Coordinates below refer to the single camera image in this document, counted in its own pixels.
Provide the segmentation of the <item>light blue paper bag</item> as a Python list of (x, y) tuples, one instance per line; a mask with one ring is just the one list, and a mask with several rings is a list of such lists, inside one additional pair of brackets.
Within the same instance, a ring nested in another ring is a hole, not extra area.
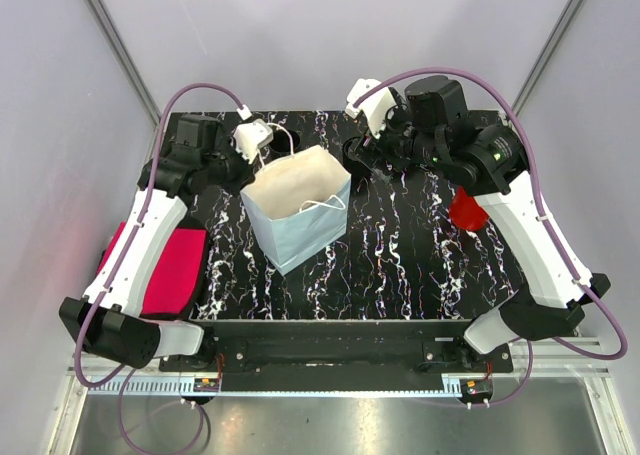
[(259, 248), (286, 275), (345, 235), (351, 174), (320, 145), (256, 159), (255, 181), (240, 191)]

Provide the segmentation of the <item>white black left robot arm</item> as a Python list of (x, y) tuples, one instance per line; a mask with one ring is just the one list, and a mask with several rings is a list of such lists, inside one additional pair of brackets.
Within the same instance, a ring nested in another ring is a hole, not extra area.
[(254, 179), (259, 149), (272, 138), (260, 121), (228, 132), (211, 117), (175, 115), (172, 138), (144, 166), (131, 213), (80, 298), (65, 298), (59, 316), (76, 343), (74, 356), (89, 353), (141, 369), (155, 358), (180, 355), (196, 371), (215, 361), (204, 330), (183, 320), (150, 320), (143, 303), (161, 255), (196, 196), (216, 185), (239, 192)]

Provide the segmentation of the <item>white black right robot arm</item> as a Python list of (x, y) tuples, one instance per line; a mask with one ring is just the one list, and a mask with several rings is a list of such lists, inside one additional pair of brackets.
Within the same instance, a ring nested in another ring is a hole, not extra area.
[(499, 229), (525, 281), (516, 295), (477, 317), (454, 346), (466, 371), (486, 364), (490, 352), (516, 338), (538, 341), (572, 334), (583, 307), (610, 289), (575, 255), (535, 179), (524, 143), (496, 110), (468, 108), (459, 77), (430, 70), (402, 93), (360, 78), (346, 113), (368, 125), (350, 154), (375, 171), (421, 165), (460, 188)]

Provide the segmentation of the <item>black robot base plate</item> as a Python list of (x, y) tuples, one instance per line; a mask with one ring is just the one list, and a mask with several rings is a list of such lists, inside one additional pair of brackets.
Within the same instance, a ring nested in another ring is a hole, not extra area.
[(502, 344), (487, 355), (464, 346), (467, 321), (248, 321), (203, 323), (203, 349), (161, 361), (163, 372), (222, 370), (222, 390), (285, 395), (442, 391), (442, 376), (510, 374)]

